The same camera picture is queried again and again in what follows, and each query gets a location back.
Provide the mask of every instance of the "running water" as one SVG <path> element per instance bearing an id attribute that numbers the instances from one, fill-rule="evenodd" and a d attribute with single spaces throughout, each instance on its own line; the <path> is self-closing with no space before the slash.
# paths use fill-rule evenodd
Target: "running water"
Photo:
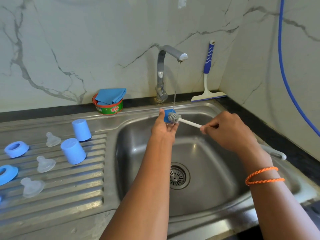
<path id="1" fill-rule="evenodd" d="M 177 84 L 178 84 L 178 76 L 179 76 L 179 63 L 181 64 L 181 61 L 178 61 L 177 65 L 177 78 L 176 78 L 176 83 L 174 84 L 174 99 L 173 99 L 173 109 L 174 106 L 176 105 L 176 95 L 177 95 Z"/>

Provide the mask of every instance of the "black countertop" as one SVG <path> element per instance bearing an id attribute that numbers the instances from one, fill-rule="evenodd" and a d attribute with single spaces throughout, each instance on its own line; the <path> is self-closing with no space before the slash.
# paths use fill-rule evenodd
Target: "black countertop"
<path id="1" fill-rule="evenodd" d="M 184 93 L 177 94 L 176 102 L 190 101 L 193 96 L 201 95 L 203 92 Z M 174 99 L 173 95 L 169 95 L 165 103 L 172 103 Z M 250 127 L 250 129 L 258 135 L 263 141 L 276 150 L 279 150 L 287 155 L 287 160 L 298 168 L 304 175 L 314 181 L 320 186 L 320 161 L 306 153 L 297 145 L 292 143 L 283 135 L 277 133 L 274 129 L 270 128 L 265 122 L 260 120 L 253 113 L 249 112 L 241 105 L 228 97 L 216 98 L 216 100 L 230 113 L 236 113 L 240 116 L 242 121 Z M 155 104 L 154 97 L 143 97 L 123 100 L 124 108 L 131 108 L 137 106 L 146 106 Z M 70 106 L 59 106 L 51 108 L 30 109 L 23 111 L 12 111 L 0 113 L 0 122 L 27 120 L 35 118 L 62 116 L 70 114 L 79 114 L 86 112 L 96 111 L 93 104 L 80 104 Z M 248 237 L 254 236 L 254 239 L 263 239 L 260 231 L 260 227 L 256 226 L 249 230 L 246 230 L 236 236 L 227 238 L 227 240 L 233 239 L 248 239 Z"/>

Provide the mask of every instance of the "forearm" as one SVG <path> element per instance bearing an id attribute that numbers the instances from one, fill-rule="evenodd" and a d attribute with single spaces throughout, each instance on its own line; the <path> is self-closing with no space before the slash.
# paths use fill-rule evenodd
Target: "forearm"
<path id="1" fill-rule="evenodd" d="M 100 239 L 166 239 L 171 151 L 170 142 L 151 136 L 138 174 Z"/>
<path id="2" fill-rule="evenodd" d="M 261 148 L 247 149 L 238 154 L 249 174 L 272 167 L 270 156 Z M 251 180 L 280 178 L 275 170 L 259 173 Z M 265 240 L 318 240 L 320 232 L 295 200 L 284 182 L 250 186 L 259 224 Z"/>

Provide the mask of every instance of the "white marble tile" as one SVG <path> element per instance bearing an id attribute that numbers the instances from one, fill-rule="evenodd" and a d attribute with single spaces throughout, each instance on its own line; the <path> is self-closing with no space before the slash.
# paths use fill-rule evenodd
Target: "white marble tile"
<path id="1" fill-rule="evenodd" d="M 0 0 L 0 112 L 90 103 L 100 88 L 125 98 L 155 96 L 158 48 L 189 59 L 177 92 L 217 89 L 248 0 Z M 165 89 L 175 90 L 177 61 L 165 59 Z"/>
<path id="2" fill-rule="evenodd" d="M 320 138 L 296 110 L 278 60 L 279 0 L 249 0 L 220 89 L 320 160 Z M 290 88 L 320 129 L 320 0 L 285 0 L 282 55 Z"/>

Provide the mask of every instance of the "stainless steel sink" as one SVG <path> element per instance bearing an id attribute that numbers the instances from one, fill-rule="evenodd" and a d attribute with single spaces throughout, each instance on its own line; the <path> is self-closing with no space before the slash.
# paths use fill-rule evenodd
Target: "stainless steel sink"
<path id="1" fill-rule="evenodd" d="M 212 119 L 212 115 L 206 113 L 181 114 L 184 119 L 201 125 Z M 119 132 L 116 169 L 120 198 L 129 190 L 138 173 L 155 119 L 156 117 L 129 121 Z M 180 180 L 172 181 L 170 217 L 219 207 L 249 191 L 244 183 L 246 174 L 237 156 L 190 125 L 179 125 L 172 148 L 172 168 L 180 173 Z"/>
<path id="2" fill-rule="evenodd" d="M 0 186 L 0 239 L 98 239 L 138 172 L 159 108 L 170 106 L 129 108 L 114 116 L 91 112 L 0 123 L 0 166 L 19 168 L 14 180 Z M 184 119 L 205 124 L 224 108 L 210 100 L 178 103 L 175 110 Z M 87 120 L 92 138 L 81 143 L 87 158 L 70 165 L 59 145 L 46 147 L 46 133 L 62 140 L 74 137 L 71 122 L 79 118 Z M 14 141 L 26 142 L 30 150 L 10 159 L 3 148 Z M 38 173 L 39 155 L 55 159 L 56 166 Z M 289 162 L 276 159 L 274 164 L 299 202 L 317 195 Z M 24 177 L 43 180 L 44 190 L 23 198 Z M 239 159 L 197 128 L 179 126 L 168 177 L 168 239 L 206 239 L 258 224 Z"/>

